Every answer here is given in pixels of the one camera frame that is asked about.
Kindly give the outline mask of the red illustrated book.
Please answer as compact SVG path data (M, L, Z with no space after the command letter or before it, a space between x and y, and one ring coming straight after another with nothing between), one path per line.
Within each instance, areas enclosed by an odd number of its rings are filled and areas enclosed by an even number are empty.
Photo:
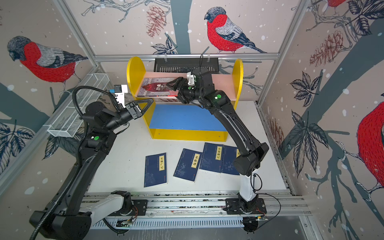
M174 78L144 78L137 96L138 97L175 97L178 91L167 87L167 83Z

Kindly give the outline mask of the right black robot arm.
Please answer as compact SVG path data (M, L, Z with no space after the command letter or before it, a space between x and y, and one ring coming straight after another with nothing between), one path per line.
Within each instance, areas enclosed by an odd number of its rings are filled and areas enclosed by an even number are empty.
M241 176L238 193L240 208L244 213L255 210L259 200L258 191L263 186L263 182L257 182L255 176L269 151L268 144L261 143L251 134L227 94L216 89L208 69L195 70L191 77L178 77L167 83L166 88L177 92L177 99L183 104L198 101L199 107L208 110L225 127L240 153L234 160L234 167Z

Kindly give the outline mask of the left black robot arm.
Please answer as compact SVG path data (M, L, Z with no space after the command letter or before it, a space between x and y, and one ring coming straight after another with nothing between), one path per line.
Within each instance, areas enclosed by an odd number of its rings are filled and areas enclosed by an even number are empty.
M116 110L110 111L103 103L93 102L82 111L77 99L77 93L81 90L108 96ZM81 208L81 203L96 171L113 147L117 138L115 129L143 117L154 100L136 100L123 106L110 92L80 86L73 90L72 101L80 119L84 121L84 136L76 151L76 163L62 187L43 211L34 211L30 217L30 224L35 228L30 237L32 240L38 234L53 240L82 240L91 226L99 221L105 222L112 213L133 213L135 217L139 213L132 202L131 193L125 191L114 191L104 200L86 208Z

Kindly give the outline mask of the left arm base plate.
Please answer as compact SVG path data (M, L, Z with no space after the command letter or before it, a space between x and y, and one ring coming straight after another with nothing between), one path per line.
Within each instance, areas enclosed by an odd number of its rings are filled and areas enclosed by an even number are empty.
M148 206L148 200L132 200L132 207L128 210L123 210L123 205L117 205L117 210L110 213L108 217L135 217L145 216Z

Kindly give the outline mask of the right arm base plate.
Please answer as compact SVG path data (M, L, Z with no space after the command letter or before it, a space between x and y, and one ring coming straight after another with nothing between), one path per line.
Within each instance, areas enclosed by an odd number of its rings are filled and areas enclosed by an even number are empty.
M223 210L228 215L265 215L267 213L265 202L262 198L256 197L246 202L241 197L237 199L226 199Z

